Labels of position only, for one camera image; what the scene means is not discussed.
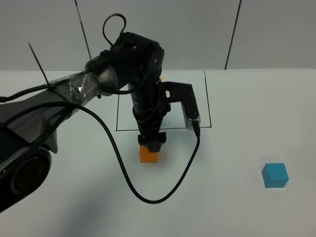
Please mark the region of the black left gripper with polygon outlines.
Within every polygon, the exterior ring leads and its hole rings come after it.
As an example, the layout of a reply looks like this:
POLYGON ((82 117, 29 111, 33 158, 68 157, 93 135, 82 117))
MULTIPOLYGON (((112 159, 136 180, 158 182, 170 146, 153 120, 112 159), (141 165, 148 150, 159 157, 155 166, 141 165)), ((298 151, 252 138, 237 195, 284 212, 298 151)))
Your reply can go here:
POLYGON ((163 117, 170 111, 170 106, 166 103, 163 83, 147 82, 139 89, 136 86, 137 84, 133 82, 130 84, 130 89, 135 90, 131 93, 131 98, 133 115, 140 132, 138 143, 149 152, 159 152, 166 142, 166 132, 159 133, 160 127, 163 117))

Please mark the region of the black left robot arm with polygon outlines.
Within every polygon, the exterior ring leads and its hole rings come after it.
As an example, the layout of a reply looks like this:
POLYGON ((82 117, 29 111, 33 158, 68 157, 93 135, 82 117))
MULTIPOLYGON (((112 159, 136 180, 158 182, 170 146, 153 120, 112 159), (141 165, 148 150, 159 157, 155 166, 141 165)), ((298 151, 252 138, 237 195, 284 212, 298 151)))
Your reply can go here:
POLYGON ((160 80, 164 50, 158 42, 122 33, 85 69, 0 100, 0 209, 5 211, 46 179, 57 153, 56 129, 95 97, 130 94, 140 130, 138 142, 160 151, 169 110, 160 80))

